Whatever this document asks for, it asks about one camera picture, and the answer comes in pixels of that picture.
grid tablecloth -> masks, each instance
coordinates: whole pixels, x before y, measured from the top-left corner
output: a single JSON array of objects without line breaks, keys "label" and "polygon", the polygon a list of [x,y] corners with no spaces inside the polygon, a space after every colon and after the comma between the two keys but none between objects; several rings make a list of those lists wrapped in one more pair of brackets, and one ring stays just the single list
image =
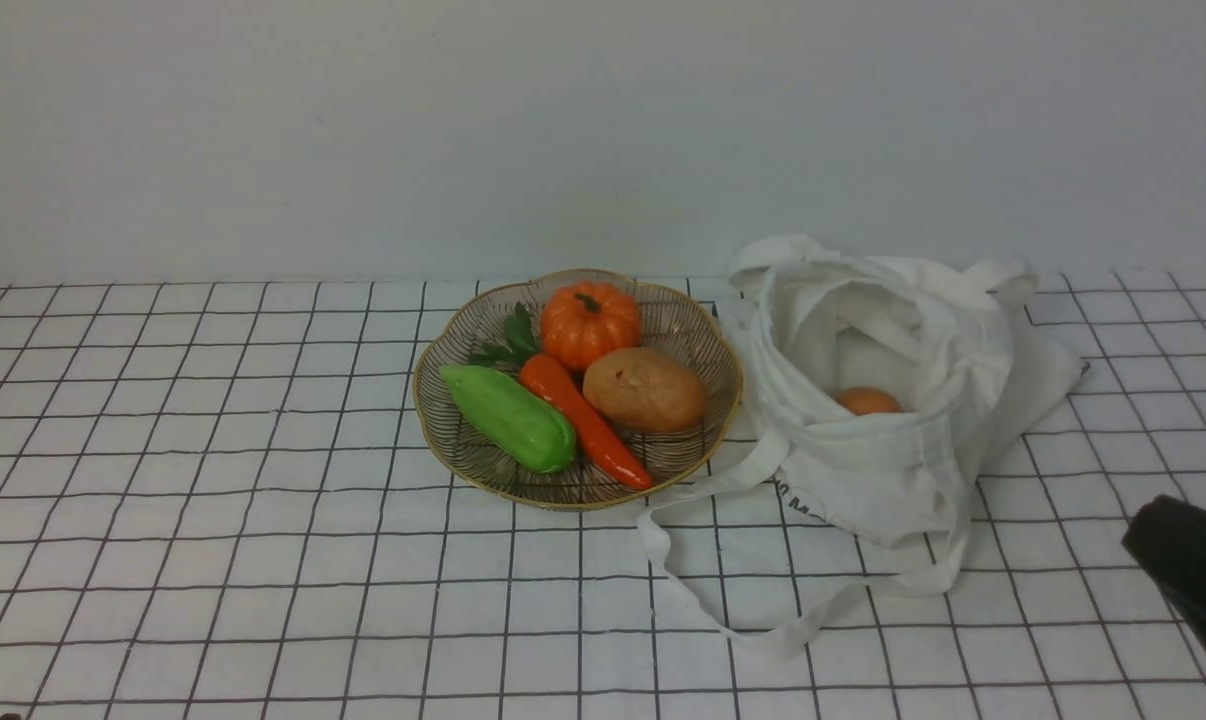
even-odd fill
[{"label": "grid tablecloth", "polygon": [[[0,712],[1206,718],[1206,656],[1119,546],[1157,493],[1206,507],[1206,273],[1048,275],[1029,318],[1091,369],[980,480],[960,583],[847,603],[784,666],[652,578],[638,503],[514,507],[434,461],[410,369],[488,286],[0,288]],[[734,431],[712,469],[749,447]],[[737,628],[932,552],[855,542],[772,487],[671,523]]]}]

white wall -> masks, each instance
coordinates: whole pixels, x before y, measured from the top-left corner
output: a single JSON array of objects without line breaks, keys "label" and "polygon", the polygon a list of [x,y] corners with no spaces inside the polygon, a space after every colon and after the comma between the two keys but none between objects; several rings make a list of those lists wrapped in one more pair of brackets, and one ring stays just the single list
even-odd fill
[{"label": "white wall", "polygon": [[0,282],[1206,264],[1206,0],[0,0]]}]

gold rim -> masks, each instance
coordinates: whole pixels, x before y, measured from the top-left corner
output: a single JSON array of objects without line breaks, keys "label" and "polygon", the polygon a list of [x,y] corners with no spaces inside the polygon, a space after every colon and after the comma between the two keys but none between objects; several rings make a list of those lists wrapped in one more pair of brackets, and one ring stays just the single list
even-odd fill
[{"label": "gold rim", "polygon": [[[446,452],[443,452],[443,449],[439,447],[435,439],[431,437],[429,420],[425,415],[423,402],[421,400],[421,368],[423,368],[425,362],[431,358],[431,355],[433,355],[433,352],[438,347],[439,341],[444,340],[444,338],[447,336],[447,334],[452,330],[453,324],[457,323],[457,320],[459,320],[461,316],[466,314],[466,310],[470,309],[470,306],[474,306],[479,302],[488,299],[488,297],[494,295],[494,293],[508,292],[513,288],[539,286],[539,283],[552,283],[554,281],[556,281],[556,279],[570,279],[574,277],[574,275],[575,277],[579,279],[580,275],[584,274],[595,275],[595,277],[613,279],[613,281],[615,282],[625,283],[625,286],[632,286],[636,288],[657,288],[656,289],[657,292],[671,292],[673,293],[673,295],[679,297],[679,299],[681,299],[686,304],[693,306],[696,311],[698,311],[698,314],[702,315],[702,318],[706,322],[707,327],[712,329],[714,341],[716,341],[718,345],[721,346],[721,350],[726,352],[727,359],[730,361],[731,368],[732,370],[734,370],[737,377],[737,382],[734,384],[734,387],[732,388],[731,392],[731,398],[728,400],[726,414],[721,423],[719,423],[718,426],[716,437],[713,438],[713,441],[704,443],[706,446],[704,452],[702,452],[695,462],[691,462],[691,464],[689,464],[686,469],[677,472],[677,474],[673,474],[671,475],[671,478],[661,480],[661,482],[655,482],[652,487],[644,488],[644,491],[630,491],[617,497],[609,497],[607,498],[607,501],[595,501],[595,502],[535,501],[535,498],[522,497],[511,492],[507,492],[503,491],[503,488],[490,486],[490,484],[484,482],[481,479],[472,478],[469,473],[466,473],[466,470],[462,470],[455,464],[455,462],[449,459]],[[696,302],[691,295],[687,295],[686,292],[681,292],[679,289],[668,286],[662,286],[661,283],[640,282],[638,281],[638,279],[630,277],[630,275],[611,273],[611,270],[576,268],[568,270],[558,270],[557,273],[541,275],[541,277],[531,279],[529,281],[525,282],[503,283],[502,286],[488,288],[487,291],[479,293],[479,295],[475,295],[474,299],[467,302],[466,305],[462,305],[461,310],[457,310],[456,314],[452,315],[452,318],[447,320],[447,323],[443,327],[443,330],[438,333],[438,336],[434,336],[433,340],[429,341],[429,345],[425,346],[425,351],[421,352],[421,356],[417,357],[416,363],[412,368],[412,402],[415,405],[416,416],[421,423],[421,435],[425,438],[425,445],[429,447],[431,453],[433,453],[434,457],[437,457],[439,462],[441,462],[443,466],[445,466],[453,475],[456,475],[457,478],[462,478],[472,486],[476,488],[482,488],[482,491],[487,491],[499,497],[504,497],[507,498],[507,501],[519,502],[522,503],[522,505],[539,507],[543,510],[602,510],[604,509],[604,507],[622,505],[622,503],[625,502],[636,501],[636,498],[650,496],[655,492],[662,491],[662,488],[675,486],[675,484],[679,484],[684,479],[690,478],[691,474],[702,468],[702,466],[704,466],[706,462],[712,458],[714,452],[716,452],[718,449],[722,446],[725,439],[727,439],[727,428],[731,426],[731,421],[732,418],[734,418],[737,410],[740,409],[740,393],[744,392],[743,379],[744,379],[744,370],[743,368],[740,368],[740,357],[737,356],[734,347],[731,346],[731,343],[727,343],[721,329],[719,329],[718,321],[714,318],[712,314],[709,314],[708,310],[706,310],[704,306],[702,306],[702,304],[699,304],[699,302]]]}]

white tote bag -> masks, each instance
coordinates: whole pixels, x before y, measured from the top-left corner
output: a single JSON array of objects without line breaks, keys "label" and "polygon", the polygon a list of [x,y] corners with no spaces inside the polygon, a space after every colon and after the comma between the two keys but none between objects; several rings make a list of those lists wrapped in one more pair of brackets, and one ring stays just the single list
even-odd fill
[{"label": "white tote bag", "polygon": [[[950,589],[968,545],[982,461],[1050,411],[1083,363],[1023,318],[1037,279],[1020,264],[983,261],[959,273],[931,261],[850,258],[786,236],[751,242],[728,269],[747,300],[719,304],[719,318],[745,364],[743,411],[759,445],[739,464],[662,494],[639,516],[639,533],[691,610],[747,650],[786,660],[851,589],[901,596]],[[856,386],[890,392],[904,412],[850,414],[832,396]],[[748,492],[773,475],[790,509],[868,542],[890,548],[943,532],[946,546],[936,564],[847,578],[767,633],[725,628],[667,568],[671,534],[655,515]]]}]

black object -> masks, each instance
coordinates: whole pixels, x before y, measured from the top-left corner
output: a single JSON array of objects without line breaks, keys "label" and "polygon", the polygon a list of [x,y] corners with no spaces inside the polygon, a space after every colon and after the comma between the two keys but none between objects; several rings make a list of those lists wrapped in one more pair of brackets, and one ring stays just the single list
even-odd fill
[{"label": "black object", "polygon": [[1160,494],[1132,516],[1123,546],[1206,650],[1206,510]]}]

